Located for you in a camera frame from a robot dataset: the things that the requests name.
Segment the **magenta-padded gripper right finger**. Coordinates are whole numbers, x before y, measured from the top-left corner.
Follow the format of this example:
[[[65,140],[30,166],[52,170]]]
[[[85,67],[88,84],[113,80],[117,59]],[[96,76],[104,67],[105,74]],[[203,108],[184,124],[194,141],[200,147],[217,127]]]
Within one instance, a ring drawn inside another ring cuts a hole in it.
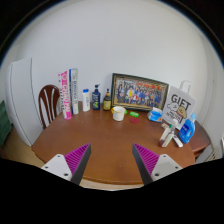
[[[158,155],[138,144],[133,144],[132,154],[144,185],[182,169],[182,167],[167,154]]]

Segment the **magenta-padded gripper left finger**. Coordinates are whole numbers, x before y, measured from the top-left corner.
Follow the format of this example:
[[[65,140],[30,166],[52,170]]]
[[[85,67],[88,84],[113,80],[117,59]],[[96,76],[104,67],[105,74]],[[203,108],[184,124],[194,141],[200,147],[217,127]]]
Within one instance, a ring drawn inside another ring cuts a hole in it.
[[[79,185],[90,155],[91,144],[88,143],[72,150],[66,155],[56,154],[42,169]]]

